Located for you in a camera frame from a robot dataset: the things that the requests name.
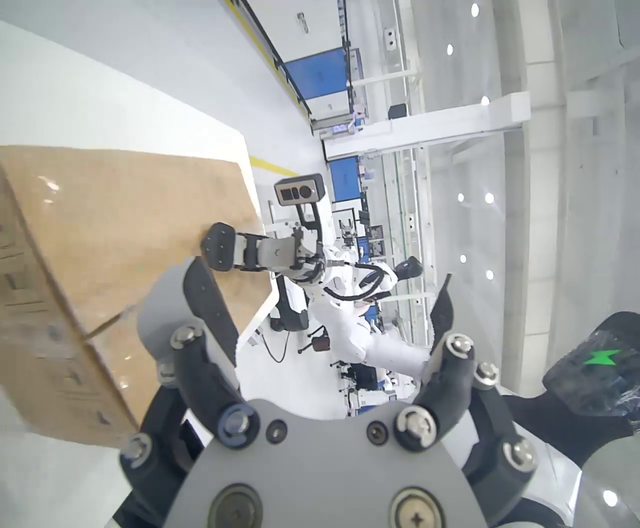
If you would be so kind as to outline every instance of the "brown cardboard box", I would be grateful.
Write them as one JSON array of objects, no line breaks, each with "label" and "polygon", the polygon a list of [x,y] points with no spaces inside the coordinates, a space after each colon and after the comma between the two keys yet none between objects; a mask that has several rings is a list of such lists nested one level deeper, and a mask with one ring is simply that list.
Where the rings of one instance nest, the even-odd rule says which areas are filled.
[{"label": "brown cardboard box", "polygon": [[[44,435],[119,445],[157,390],[132,307],[216,221],[262,232],[235,163],[0,147],[0,380]],[[216,274],[239,332],[266,274]]]}]

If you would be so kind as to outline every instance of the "screw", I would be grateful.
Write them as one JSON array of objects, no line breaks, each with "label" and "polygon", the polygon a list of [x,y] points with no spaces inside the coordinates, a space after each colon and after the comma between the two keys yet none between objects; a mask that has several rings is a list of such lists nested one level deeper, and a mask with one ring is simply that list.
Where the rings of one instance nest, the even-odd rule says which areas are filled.
[{"label": "screw", "polygon": [[216,525],[228,528],[250,528],[254,525],[255,505],[243,493],[232,493],[218,506]]},{"label": "screw", "polygon": [[500,369],[493,363],[482,362],[477,366],[474,378],[478,383],[478,388],[491,388],[498,383],[498,374]]},{"label": "screw", "polygon": [[132,438],[127,447],[122,449],[122,456],[127,460],[138,460],[145,453],[145,444],[139,438]]},{"label": "screw", "polygon": [[449,351],[462,359],[467,359],[469,352],[474,346],[474,342],[471,338],[467,337],[463,333],[452,333],[447,337],[447,348]]},{"label": "screw", "polygon": [[185,324],[176,330],[170,339],[171,348],[174,350],[182,350],[184,345],[193,342],[196,337],[202,335],[202,329],[199,326]]},{"label": "screw", "polygon": [[418,488],[398,493],[391,504],[392,528],[442,528],[442,517],[434,499]]},{"label": "screw", "polygon": [[260,430],[260,418],[246,403],[234,403],[218,418],[216,438],[230,449],[246,447]]},{"label": "screw", "polygon": [[282,420],[274,420],[267,427],[267,442],[280,444],[287,438],[287,424]]},{"label": "screw", "polygon": [[175,382],[173,364],[160,363],[157,368],[157,378],[161,385],[172,385]]},{"label": "screw", "polygon": [[127,445],[120,450],[120,454],[131,462],[132,469],[136,469],[147,461],[151,447],[151,437],[146,433],[137,433],[130,437]]},{"label": "screw", "polygon": [[436,440],[437,428],[433,416],[423,407],[410,405],[397,416],[396,428],[400,432],[407,431],[412,437],[420,440],[420,446],[429,447]]},{"label": "screw", "polygon": [[536,449],[526,438],[521,438],[513,446],[509,442],[502,445],[507,462],[523,473],[532,472],[538,466]]},{"label": "screw", "polygon": [[234,484],[218,494],[211,504],[209,528],[259,528],[262,502],[258,494],[244,484]]},{"label": "screw", "polygon": [[249,428],[249,416],[242,409],[233,411],[225,420],[224,428],[230,435],[242,435]]},{"label": "screw", "polygon": [[373,445],[385,445],[389,439],[387,426],[382,422],[371,422],[367,426],[367,438]]}]

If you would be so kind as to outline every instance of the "chair leg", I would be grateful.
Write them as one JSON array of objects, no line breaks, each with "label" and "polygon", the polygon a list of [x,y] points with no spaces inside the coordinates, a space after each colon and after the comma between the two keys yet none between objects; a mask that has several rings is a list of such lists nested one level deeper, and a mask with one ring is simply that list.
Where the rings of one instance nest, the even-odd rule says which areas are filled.
[{"label": "chair leg", "polygon": [[324,326],[318,326],[313,332],[308,333],[307,337],[313,337],[315,334],[317,334],[321,330],[324,330]]},{"label": "chair leg", "polygon": [[313,343],[309,343],[306,346],[303,346],[302,348],[298,349],[298,354],[302,354],[302,352],[304,352],[307,348],[311,348],[313,346]]}]

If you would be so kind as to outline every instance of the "yellow floor line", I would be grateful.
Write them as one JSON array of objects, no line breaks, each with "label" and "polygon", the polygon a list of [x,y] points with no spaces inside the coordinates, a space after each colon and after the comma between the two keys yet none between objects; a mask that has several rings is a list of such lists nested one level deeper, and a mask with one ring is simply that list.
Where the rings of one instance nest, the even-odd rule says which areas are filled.
[{"label": "yellow floor line", "polygon": [[270,172],[275,172],[276,174],[282,174],[283,176],[298,176],[298,174],[296,172],[293,172],[292,170],[285,169],[280,165],[269,163],[268,161],[260,159],[259,157],[249,156],[249,161],[251,162],[252,167],[259,167]]},{"label": "yellow floor line", "polygon": [[296,95],[296,92],[293,90],[293,88],[291,88],[291,86],[289,86],[289,83],[287,82],[287,80],[282,77],[282,74],[280,73],[280,71],[274,66],[273,58],[271,57],[271,54],[268,53],[267,50],[265,50],[265,48],[262,46],[260,41],[258,41],[257,37],[253,33],[253,31],[252,31],[251,27],[249,26],[249,24],[247,23],[246,19],[242,16],[242,13],[240,13],[238,8],[235,6],[233,0],[226,0],[226,3],[229,6],[229,8],[231,9],[232,13],[238,19],[238,21],[240,22],[240,24],[242,25],[244,30],[246,31],[246,34],[249,35],[249,38],[251,38],[251,40],[253,40],[253,43],[257,46],[258,50],[260,50],[260,52],[262,53],[264,59],[267,61],[267,64],[271,67],[271,69],[274,72],[276,72],[276,75],[278,76],[280,82],[284,86],[285,90],[287,90],[287,92],[289,93],[289,96],[293,99],[293,102],[295,103],[295,105],[302,112],[302,115],[307,120],[309,120],[310,117],[309,117],[309,115],[307,113],[307,109],[304,108],[302,106],[302,104],[300,104],[298,102],[298,96]]}]

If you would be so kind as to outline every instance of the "green lightning logo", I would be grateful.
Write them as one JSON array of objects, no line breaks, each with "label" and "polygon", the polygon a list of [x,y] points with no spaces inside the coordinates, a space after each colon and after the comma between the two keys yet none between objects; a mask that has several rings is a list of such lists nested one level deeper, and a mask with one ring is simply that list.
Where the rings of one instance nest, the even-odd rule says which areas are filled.
[{"label": "green lightning logo", "polygon": [[618,350],[596,350],[595,352],[591,352],[591,359],[586,360],[584,365],[613,365],[616,366],[616,362],[611,359],[611,356],[620,352]]}]

